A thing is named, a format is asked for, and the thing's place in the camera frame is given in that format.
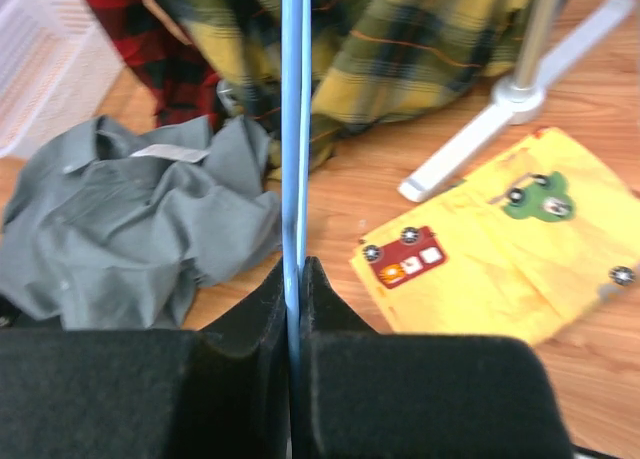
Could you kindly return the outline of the blue wire hanger of grey shirt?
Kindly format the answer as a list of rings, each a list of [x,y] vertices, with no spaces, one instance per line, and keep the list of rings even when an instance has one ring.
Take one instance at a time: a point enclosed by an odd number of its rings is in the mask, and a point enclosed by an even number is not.
[[[282,261],[292,456],[307,455],[301,369],[311,117],[311,0],[281,0]]]

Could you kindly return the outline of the grey button-up shirt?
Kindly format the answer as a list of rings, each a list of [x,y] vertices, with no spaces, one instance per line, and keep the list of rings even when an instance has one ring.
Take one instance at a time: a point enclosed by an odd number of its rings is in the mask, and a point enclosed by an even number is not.
[[[5,207],[2,296],[67,329],[182,325],[199,288],[279,245],[270,143],[241,116],[216,132],[201,117],[141,135],[100,116],[57,136]]]

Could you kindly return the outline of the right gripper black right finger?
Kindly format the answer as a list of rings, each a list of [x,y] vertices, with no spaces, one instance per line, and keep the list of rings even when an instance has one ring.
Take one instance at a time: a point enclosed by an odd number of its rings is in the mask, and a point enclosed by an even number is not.
[[[375,332],[306,261],[301,458],[569,458],[546,371],[524,342]]]

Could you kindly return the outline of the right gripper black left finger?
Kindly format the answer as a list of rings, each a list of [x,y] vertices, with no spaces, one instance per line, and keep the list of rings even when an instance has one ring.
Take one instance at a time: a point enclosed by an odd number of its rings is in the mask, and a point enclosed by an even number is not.
[[[5,458],[282,458],[288,442],[280,267],[199,330],[1,333]]]

